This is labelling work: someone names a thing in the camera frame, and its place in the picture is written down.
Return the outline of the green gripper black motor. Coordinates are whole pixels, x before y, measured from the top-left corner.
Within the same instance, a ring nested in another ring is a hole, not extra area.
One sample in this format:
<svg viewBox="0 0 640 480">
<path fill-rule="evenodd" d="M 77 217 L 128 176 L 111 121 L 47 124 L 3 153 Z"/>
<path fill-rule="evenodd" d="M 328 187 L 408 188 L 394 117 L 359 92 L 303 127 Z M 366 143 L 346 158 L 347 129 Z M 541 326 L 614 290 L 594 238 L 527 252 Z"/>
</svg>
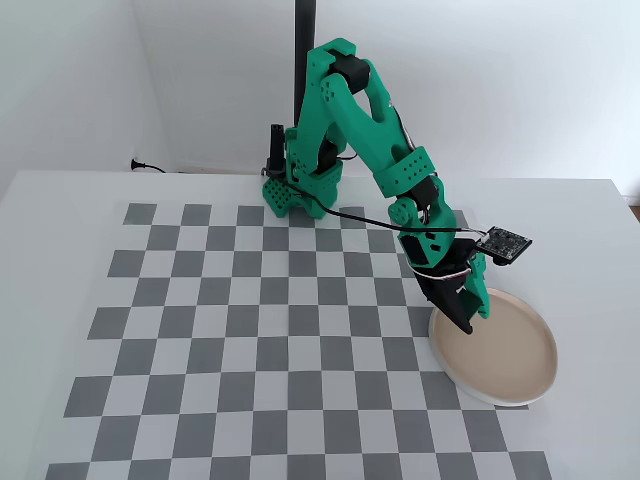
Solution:
<svg viewBox="0 0 640 480">
<path fill-rule="evenodd" d="M 473 331 L 474 300 L 488 300 L 486 256 L 454 233 L 401 233 L 399 243 L 425 297 L 462 332 Z M 450 278 L 433 280 L 428 278 Z"/>
</svg>

